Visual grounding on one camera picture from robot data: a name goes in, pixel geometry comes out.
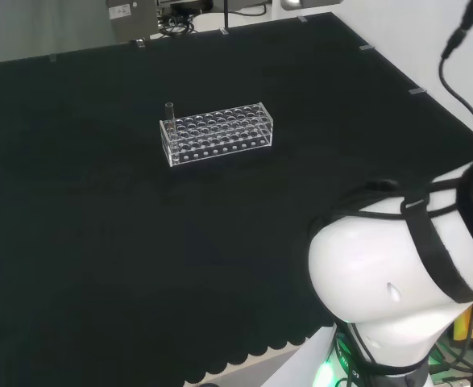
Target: test tube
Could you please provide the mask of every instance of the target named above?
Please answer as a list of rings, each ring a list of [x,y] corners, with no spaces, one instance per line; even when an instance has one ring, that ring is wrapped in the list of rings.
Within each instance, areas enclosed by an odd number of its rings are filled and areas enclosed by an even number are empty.
[[[166,120],[168,121],[168,132],[175,133],[176,128],[175,128],[175,114],[173,112],[173,103],[167,102],[164,105],[164,113],[166,114]]]

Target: table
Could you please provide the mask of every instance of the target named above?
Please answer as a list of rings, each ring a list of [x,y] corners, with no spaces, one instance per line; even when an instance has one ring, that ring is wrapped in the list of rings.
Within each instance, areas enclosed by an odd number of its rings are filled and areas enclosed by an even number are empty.
[[[367,42],[307,19],[0,64],[0,385],[175,387],[301,343],[331,324],[309,221],[366,180],[473,159]],[[166,102],[262,102],[274,144],[170,169]]]

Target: label sticker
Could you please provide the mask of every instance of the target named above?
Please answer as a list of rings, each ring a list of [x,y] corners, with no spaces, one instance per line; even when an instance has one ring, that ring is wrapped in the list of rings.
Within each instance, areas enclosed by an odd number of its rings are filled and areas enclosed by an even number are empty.
[[[112,6],[109,9],[109,19],[118,19],[125,16],[131,16],[131,6],[123,4],[122,6]]]

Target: green light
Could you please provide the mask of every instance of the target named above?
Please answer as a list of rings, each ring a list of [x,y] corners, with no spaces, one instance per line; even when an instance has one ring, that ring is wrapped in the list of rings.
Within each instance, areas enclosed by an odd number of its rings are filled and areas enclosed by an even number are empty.
[[[313,387],[327,387],[333,381],[333,369],[329,363],[320,366],[313,381]]]

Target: white wall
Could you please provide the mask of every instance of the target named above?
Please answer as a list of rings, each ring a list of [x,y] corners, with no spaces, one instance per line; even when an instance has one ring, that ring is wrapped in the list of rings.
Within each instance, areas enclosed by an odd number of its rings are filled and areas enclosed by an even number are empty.
[[[0,0],[0,62],[114,42],[105,0]]]
[[[438,62],[459,25],[467,0],[344,0],[338,6],[302,10],[334,12],[397,68],[473,130],[471,114],[442,87]],[[274,19],[294,15],[274,10]],[[473,30],[446,62],[451,87],[473,105]]]

